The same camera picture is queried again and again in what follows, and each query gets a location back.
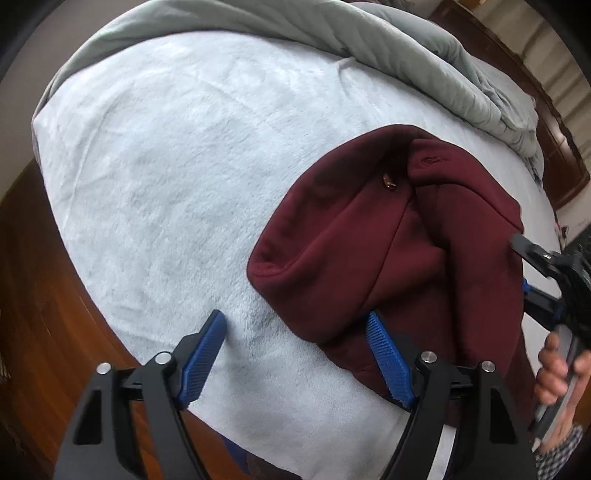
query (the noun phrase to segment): metal screw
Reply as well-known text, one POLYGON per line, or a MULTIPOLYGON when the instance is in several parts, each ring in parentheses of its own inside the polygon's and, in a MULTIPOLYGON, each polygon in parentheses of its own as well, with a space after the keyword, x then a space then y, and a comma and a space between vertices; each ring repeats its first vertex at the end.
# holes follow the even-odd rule
POLYGON ((437 355, 435 355, 434 352, 427 350, 421 353, 421 360, 426 364, 432 364, 437 361, 437 355))
POLYGON ((110 370, 111 370, 111 364, 108 364, 107 362, 102 362, 98 367, 96 367, 96 372, 99 375, 105 375, 110 370))
POLYGON ((482 369, 487 373, 493 373, 496 370, 496 367, 490 360, 484 360, 482 362, 482 369))
POLYGON ((160 352, 158 355, 156 355, 154 360, 156 360, 156 363, 159 365, 166 365, 168 362, 170 362, 172 357, 173 356, 168 352, 160 352))

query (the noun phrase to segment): wooden headboard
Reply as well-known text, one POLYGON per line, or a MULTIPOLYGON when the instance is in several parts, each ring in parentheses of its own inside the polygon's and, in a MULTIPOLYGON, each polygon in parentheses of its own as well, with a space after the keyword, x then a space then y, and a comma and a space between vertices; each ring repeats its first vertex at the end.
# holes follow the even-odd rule
POLYGON ((572 200, 589 182, 589 172, 570 131, 552 100, 521 59, 468 10, 444 0, 430 20, 452 33, 475 57, 505 72, 536 101, 538 140, 544 151, 544 189, 556 210, 572 200))

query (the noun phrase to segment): finger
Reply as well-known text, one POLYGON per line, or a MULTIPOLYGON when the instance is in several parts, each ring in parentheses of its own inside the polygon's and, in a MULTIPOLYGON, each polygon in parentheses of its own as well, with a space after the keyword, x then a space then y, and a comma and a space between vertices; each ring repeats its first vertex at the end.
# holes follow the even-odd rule
POLYGON ((560 346, 560 337, 557 333, 551 332, 547 337, 546 341, 544 342, 544 348, 548 350, 558 350, 560 346))
POLYGON ((541 368, 538 372, 537 382, 546 390, 549 390, 552 395, 556 395, 558 397, 564 397, 566 391, 568 390, 568 385, 562 378, 554 375, 552 372, 549 372, 544 368, 541 368))
POLYGON ((583 397, 589 383, 589 377, 591 376, 591 352, 587 350, 579 355, 573 364, 573 369, 578 375, 578 379, 569 400, 569 407, 574 409, 583 397))
POLYGON ((591 376, 591 352, 585 350, 581 353, 574 361, 573 368, 580 377, 589 378, 591 376))
POLYGON ((544 405, 554 405, 558 400, 558 397, 554 395, 552 392, 546 390, 541 385, 536 385, 534 387, 535 396, 538 397, 540 403, 544 405))
POLYGON ((566 360, 562 358, 558 352, 552 350, 540 350, 538 354, 544 370, 552 372, 554 375, 564 378, 569 373, 569 366, 566 364, 566 360))

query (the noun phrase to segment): human hand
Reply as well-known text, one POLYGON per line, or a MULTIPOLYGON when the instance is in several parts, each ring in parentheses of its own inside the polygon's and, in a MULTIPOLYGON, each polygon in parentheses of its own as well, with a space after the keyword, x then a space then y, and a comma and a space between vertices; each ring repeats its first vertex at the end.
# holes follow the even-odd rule
MULTIPOLYGON (((538 371, 534 392, 540 403, 546 405, 553 405, 568 390, 568 385, 564 379, 569 372, 569 368, 566 360, 557 352, 559 344, 560 337, 556 333, 549 334, 546 337, 544 348, 540 350, 538 355, 542 368, 538 371)), ((589 350, 585 350, 579 355, 574 362, 573 369, 579 378, 566 408, 562 411, 552 437, 548 442, 540 445, 539 450, 542 453, 551 450, 562 442, 573 426, 574 411, 587 388, 589 377, 591 377, 591 352, 589 350)))

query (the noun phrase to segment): plaid sleeve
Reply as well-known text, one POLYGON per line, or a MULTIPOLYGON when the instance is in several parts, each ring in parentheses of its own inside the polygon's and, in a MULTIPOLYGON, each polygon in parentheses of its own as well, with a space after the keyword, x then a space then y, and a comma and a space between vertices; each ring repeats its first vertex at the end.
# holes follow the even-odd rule
POLYGON ((552 480, 564 466, 570 455, 583 438, 583 427, 575 425, 569 435, 556 447, 546 453, 535 452, 535 466, 538 470, 538 480, 552 480))

